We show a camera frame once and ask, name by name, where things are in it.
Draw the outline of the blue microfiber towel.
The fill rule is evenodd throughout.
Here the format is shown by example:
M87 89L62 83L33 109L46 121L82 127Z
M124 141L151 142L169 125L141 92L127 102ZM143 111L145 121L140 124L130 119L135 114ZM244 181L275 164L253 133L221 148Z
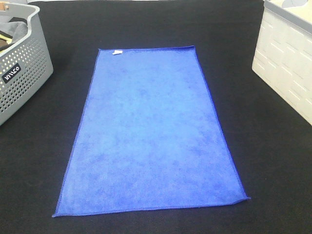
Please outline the blue microfiber towel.
M195 47L99 50L54 216L247 199Z

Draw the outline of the white plastic storage crate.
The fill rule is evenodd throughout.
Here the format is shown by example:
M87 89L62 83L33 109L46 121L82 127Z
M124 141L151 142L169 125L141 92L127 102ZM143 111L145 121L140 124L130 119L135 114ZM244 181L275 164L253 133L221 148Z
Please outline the white plastic storage crate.
M266 0L252 70L312 121L312 2Z

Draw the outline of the grey perforated plastic basket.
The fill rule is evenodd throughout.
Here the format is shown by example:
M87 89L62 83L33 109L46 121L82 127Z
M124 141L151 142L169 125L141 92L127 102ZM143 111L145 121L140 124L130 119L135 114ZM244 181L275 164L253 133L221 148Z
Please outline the grey perforated plastic basket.
M5 123L53 73L53 65L34 5L1 2L1 16L27 21L27 34L0 54L0 122Z

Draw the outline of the grey towel in basket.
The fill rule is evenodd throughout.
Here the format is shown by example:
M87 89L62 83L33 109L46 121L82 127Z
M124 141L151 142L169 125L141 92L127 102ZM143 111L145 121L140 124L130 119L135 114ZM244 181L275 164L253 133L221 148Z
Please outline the grey towel in basket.
M7 34L12 37L12 43L15 43L26 36L28 27L25 22L14 21L7 23L0 23L0 34Z

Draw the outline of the dark brown cloth in basket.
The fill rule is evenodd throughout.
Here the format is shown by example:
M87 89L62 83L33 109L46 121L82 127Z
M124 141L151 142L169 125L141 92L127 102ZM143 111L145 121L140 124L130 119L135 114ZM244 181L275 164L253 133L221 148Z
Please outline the dark brown cloth in basket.
M5 49L7 49L8 47L10 47L11 45L7 43L7 41L5 40L0 40L0 52L4 51Z

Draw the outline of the yellow cloth in basket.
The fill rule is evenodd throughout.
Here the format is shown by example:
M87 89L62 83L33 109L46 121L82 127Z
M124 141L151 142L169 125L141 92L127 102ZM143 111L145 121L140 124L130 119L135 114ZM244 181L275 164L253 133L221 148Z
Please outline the yellow cloth in basket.
M4 45L8 45L12 43L12 37L10 35L7 34L1 34L0 35L0 45L4 46Z

